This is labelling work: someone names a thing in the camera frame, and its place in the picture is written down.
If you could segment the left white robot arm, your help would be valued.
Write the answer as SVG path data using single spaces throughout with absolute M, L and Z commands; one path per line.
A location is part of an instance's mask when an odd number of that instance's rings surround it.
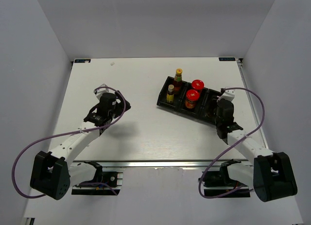
M 94 161 L 73 165 L 76 157 L 112 124 L 131 108 L 120 94 L 104 91 L 99 102 L 84 118 L 78 132 L 48 152 L 39 152 L 34 159 L 30 186 L 55 200 L 61 199 L 72 186 L 103 185 L 103 168 Z

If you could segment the pink-lid spice bottle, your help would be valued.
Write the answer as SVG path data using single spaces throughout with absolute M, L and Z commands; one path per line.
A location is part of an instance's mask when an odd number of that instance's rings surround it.
M 206 116 L 209 117 L 209 118 L 215 117 L 216 110 L 217 110 L 216 107 L 209 106 L 207 108 Z

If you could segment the yellow-label small bottle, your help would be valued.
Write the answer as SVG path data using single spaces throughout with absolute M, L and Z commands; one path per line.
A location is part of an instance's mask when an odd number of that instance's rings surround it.
M 174 85 L 169 85 L 166 95 L 166 102 L 172 104 L 174 100 Z

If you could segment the red-lid sauce jar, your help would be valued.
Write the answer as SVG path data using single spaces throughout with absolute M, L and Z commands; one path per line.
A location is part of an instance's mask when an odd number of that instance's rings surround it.
M 192 89 L 196 90 L 199 94 L 202 93 L 202 90 L 204 89 L 204 82 L 201 80 L 193 80 L 191 83 Z
M 200 98 L 200 94 L 194 90 L 190 89 L 186 92 L 185 97 L 185 108 L 187 109 L 194 109 L 196 107 L 196 104 Z

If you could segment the red-label sauce bottle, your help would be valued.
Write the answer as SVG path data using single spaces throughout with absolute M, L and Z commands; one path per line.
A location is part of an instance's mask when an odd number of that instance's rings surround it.
M 181 86 L 182 86 L 182 69 L 176 69 L 175 77 L 173 81 L 174 93 L 179 94 Z

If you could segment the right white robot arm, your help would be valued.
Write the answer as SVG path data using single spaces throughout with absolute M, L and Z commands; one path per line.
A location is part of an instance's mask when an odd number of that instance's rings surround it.
M 221 165 L 219 179 L 224 185 L 238 181 L 253 189 L 257 197 L 268 202 L 297 194 L 297 184 L 290 158 L 261 146 L 234 122 L 234 105 L 220 99 L 216 108 L 216 130 L 219 138 L 233 146 L 250 163 L 230 160 Z

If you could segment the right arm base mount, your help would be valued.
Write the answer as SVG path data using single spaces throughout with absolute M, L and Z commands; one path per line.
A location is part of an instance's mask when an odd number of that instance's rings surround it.
M 204 196 L 215 197 L 220 194 L 228 193 L 238 187 L 242 186 L 242 183 L 228 176 L 227 167 L 230 165 L 237 165 L 240 161 L 230 160 L 221 164 L 219 170 L 208 171 L 203 178 Z M 246 185 L 239 190 L 222 196 L 221 198 L 248 198 L 253 189 L 248 188 Z

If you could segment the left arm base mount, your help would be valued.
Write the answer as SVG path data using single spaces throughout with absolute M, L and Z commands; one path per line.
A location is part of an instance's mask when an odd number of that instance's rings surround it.
M 72 195 L 117 196 L 121 191 L 123 172 L 118 168 L 85 161 L 70 166 L 70 172 Z

